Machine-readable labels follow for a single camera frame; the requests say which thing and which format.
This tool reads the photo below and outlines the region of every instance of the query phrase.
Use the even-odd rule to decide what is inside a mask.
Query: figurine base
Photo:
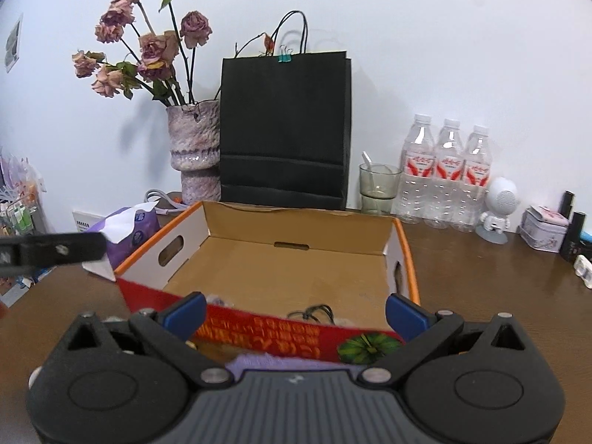
[[[508,236],[505,235],[504,232],[498,234],[498,232],[495,230],[485,230],[483,225],[478,225],[475,229],[475,233],[477,233],[477,235],[479,235],[479,237],[481,237],[483,240],[487,240],[492,244],[503,245],[507,244],[508,242]]]

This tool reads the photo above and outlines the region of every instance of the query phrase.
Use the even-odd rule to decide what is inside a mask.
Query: table surface
[[[588,444],[592,435],[592,292],[555,254],[516,235],[495,246],[475,234],[406,225],[422,306],[466,320],[513,313],[565,390],[566,410],[553,443]],[[37,442],[25,410],[28,377],[77,314],[126,317],[117,287],[79,266],[59,268],[0,320],[0,442]]]

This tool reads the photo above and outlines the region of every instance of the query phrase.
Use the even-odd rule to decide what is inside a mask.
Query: red and white label
[[[407,152],[405,155],[405,173],[416,177],[430,177],[434,166],[434,155]]]
[[[485,163],[467,162],[462,180],[465,184],[479,185],[484,187],[489,181],[489,170],[491,165]]]
[[[458,157],[442,157],[436,162],[434,176],[436,179],[457,181],[463,175],[464,160]]]

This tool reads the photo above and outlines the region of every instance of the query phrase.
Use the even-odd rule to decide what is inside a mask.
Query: bag handle
[[[302,35],[300,38],[300,53],[306,53],[306,47],[309,44],[309,22],[306,19],[306,15],[300,10],[292,10],[286,13],[282,20],[279,22],[279,25],[275,29],[275,31],[271,34],[271,39],[273,40],[273,53],[275,52],[275,43],[278,39],[279,29],[281,26],[293,15],[300,14],[302,15],[303,20],[303,28],[302,28]]]

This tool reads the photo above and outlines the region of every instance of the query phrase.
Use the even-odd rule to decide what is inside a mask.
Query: vase
[[[171,167],[181,172],[181,194],[187,205],[220,200],[220,102],[171,106]]]

